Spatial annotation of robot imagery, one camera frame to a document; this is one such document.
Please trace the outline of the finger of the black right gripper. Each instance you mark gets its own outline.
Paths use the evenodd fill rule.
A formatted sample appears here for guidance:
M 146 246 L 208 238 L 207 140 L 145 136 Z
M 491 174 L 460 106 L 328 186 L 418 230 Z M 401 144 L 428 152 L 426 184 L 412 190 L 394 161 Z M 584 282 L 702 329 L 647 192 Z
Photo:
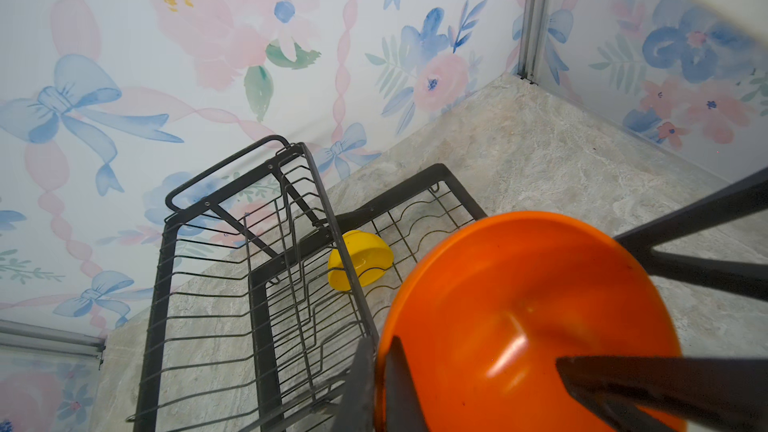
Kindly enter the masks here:
M 651 276 L 765 302 L 767 263 L 727 258 L 727 245 L 717 234 L 766 210 L 767 170 L 762 169 L 615 240 Z

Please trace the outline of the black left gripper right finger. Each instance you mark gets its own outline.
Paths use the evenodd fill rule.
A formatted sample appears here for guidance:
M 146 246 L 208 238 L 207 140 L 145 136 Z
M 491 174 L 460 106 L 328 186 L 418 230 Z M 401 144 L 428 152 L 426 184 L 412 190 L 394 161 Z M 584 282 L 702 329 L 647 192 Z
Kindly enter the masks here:
M 616 431 L 670 431 L 651 410 L 716 431 L 767 429 L 767 360 L 575 356 L 556 360 L 569 395 Z

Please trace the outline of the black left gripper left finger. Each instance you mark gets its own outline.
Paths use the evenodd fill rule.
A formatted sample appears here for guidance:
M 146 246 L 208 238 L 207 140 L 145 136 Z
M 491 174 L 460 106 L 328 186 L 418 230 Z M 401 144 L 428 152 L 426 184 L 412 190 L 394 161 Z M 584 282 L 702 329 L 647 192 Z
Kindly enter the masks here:
M 398 337 L 385 354 L 384 426 L 387 431 L 428 431 L 419 403 L 405 350 Z M 374 341 L 362 338 L 335 412 L 332 431 L 373 431 L 377 387 L 375 385 Z

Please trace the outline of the orange plastic bowl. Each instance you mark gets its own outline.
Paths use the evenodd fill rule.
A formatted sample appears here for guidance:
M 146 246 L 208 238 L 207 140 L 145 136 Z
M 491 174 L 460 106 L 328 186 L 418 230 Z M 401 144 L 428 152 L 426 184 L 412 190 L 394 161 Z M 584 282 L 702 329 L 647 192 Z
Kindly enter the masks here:
M 681 355 L 635 258 L 549 212 L 485 218 L 433 248 L 389 310 L 379 366 L 394 340 L 432 431 L 602 431 L 567 393 L 558 358 Z

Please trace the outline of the yellow plastic bowl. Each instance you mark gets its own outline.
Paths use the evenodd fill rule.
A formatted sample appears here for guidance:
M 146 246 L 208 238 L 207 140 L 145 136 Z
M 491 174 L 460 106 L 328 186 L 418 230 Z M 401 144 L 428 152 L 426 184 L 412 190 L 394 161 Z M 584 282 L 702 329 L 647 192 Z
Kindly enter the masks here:
M 355 273 L 362 287 L 382 278 L 394 264 L 394 252 L 382 238 L 373 233 L 351 230 L 343 234 Z M 342 292 L 351 290 L 340 252 L 333 249 L 328 258 L 328 283 Z

